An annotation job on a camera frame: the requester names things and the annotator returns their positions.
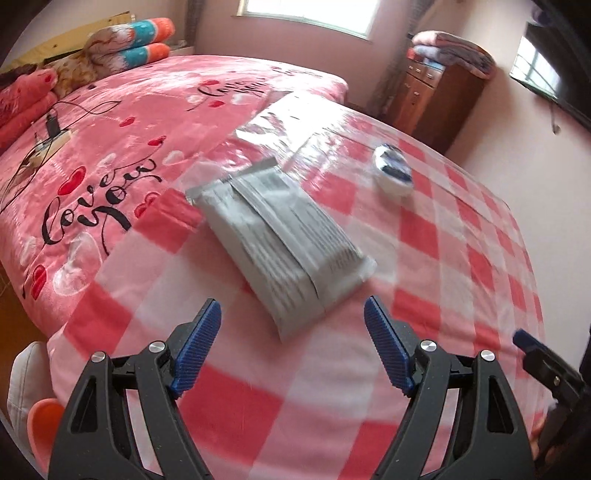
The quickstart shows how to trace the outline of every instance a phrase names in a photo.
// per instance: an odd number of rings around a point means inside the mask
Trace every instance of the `cabinet drawer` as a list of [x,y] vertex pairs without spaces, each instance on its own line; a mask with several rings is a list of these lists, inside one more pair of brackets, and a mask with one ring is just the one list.
[[424,70],[425,72],[422,80],[426,84],[431,85],[432,87],[436,87],[439,83],[439,80],[441,80],[443,72],[441,70],[432,69],[431,67],[425,67]]
[[425,70],[427,70],[427,67],[422,63],[419,63],[414,60],[408,61],[407,73],[409,73],[416,79],[422,80],[423,76],[425,75]]

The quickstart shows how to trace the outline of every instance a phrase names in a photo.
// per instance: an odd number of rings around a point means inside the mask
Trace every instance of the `window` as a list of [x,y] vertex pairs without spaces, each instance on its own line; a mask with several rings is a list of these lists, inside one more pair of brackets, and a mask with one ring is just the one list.
[[285,18],[367,37],[380,0],[242,0],[239,15]]

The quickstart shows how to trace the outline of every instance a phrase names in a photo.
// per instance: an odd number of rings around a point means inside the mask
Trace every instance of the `wooden floor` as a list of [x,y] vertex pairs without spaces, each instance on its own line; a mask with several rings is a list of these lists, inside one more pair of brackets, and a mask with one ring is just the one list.
[[14,358],[35,340],[47,338],[30,321],[0,265],[0,410],[4,413]]

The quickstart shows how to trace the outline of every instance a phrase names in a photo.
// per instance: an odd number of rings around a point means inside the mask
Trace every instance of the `blue gripper pad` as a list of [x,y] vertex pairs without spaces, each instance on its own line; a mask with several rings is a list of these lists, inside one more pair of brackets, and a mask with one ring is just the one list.
[[523,329],[519,329],[515,332],[513,336],[513,344],[521,351],[527,353],[528,350],[531,348],[538,347],[542,351],[546,351],[548,347],[546,347],[543,343],[541,343],[536,338],[532,337],[529,333],[527,333]]
[[413,381],[413,361],[396,336],[388,313],[372,297],[363,308],[365,326],[368,329],[382,364],[392,385],[409,396],[415,387]]
[[213,301],[203,312],[174,363],[174,379],[170,390],[177,397],[193,388],[221,325],[222,308],[218,302]]

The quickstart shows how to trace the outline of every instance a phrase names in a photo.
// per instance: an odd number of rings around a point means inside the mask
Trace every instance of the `charger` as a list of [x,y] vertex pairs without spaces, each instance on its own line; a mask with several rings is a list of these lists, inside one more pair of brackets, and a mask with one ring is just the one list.
[[47,135],[49,135],[49,138],[57,138],[61,134],[61,127],[60,122],[57,119],[57,113],[52,115],[51,112],[47,112],[45,126],[47,128]]

